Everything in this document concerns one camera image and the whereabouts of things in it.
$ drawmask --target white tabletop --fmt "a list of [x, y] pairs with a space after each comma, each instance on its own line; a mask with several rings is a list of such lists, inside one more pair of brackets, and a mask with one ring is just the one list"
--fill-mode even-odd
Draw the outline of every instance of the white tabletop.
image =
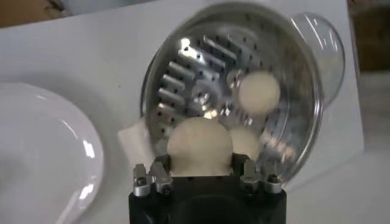
[[291, 223], [389, 223], [390, 72], [360, 79], [365, 152], [313, 178], [287, 198]]
[[[221, 1], [149, 2], [0, 30], [0, 82], [26, 82], [62, 95], [91, 119], [101, 136], [104, 183], [80, 223], [129, 222], [127, 196], [132, 182], [116, 133], [138, 120], [143, 77], [165, 38], [185, 18]], [[340, 0], [257, 2], [285, 16], [322, 15], [339, 32], [346, 53], [341, 90], [324, 113], [313, 153], [290, 183], [291, 191], [363, 151], [347, 6]], [[299, 215], [289, 213], [288, 223], [299, 220]]]

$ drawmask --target white cloth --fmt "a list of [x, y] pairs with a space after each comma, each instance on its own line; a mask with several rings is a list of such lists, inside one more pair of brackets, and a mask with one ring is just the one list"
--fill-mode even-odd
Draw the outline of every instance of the white cloth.
[[146, 171], [148, 171], [155, 159], [155, 155], [150, 144], [149, 131], [146, 128], [144, 119], [141, 118], [131, 127], [120, 130], [118, 139], [129, 161], [130, 173], [133, 174], [132, 170], [138, 163], [144, 164]]

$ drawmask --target stainless steel pot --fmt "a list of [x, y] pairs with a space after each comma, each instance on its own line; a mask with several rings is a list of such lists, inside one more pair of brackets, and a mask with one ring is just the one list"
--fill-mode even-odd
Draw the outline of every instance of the stainless steel pot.
[[[218, 119], [227, 128], [251, 128], [264, 147], [257, 169], [289, 181], [313, 148], [323, 104], [322, 54], [313, 54], [320, 45], [309, 46], [298, 25], [266, 7], [230, 2], [175, 30], [151, 62], [142, 93], [156, 154], [166, 153], [169, 135], [184, 119]], [[257, 70], [271, 71], [281, 86], [279, 106], [267, 116], [247, 114], [236, 99], [240, 80]]]

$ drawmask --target white plate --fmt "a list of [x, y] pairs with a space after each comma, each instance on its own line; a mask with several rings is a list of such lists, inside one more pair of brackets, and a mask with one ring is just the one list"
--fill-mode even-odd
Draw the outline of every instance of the white plate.
[[75, 105], [0, 83], [0, 223], [72, 223], [102, 181], [102, 144]]

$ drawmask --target steamed bun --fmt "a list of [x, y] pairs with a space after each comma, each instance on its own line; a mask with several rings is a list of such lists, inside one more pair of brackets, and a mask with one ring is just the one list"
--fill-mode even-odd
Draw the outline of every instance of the steamed bun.
[[168, 140], [173, 176], [229, 175], [233, 143], [217, 121], [192, 117], [180, 123]]
[[229, 133], [232, 137], [234, 153], [245, 154], [251, 160], [256, 161], [263, 151], [259, 137], [252, 130], [243, 126], [235, 127]]
[[265, 115], [275, 109], [279, 103], [280, 87], [270, 72], [253, 72], [241, 82], [238, 100], [248, 113]]

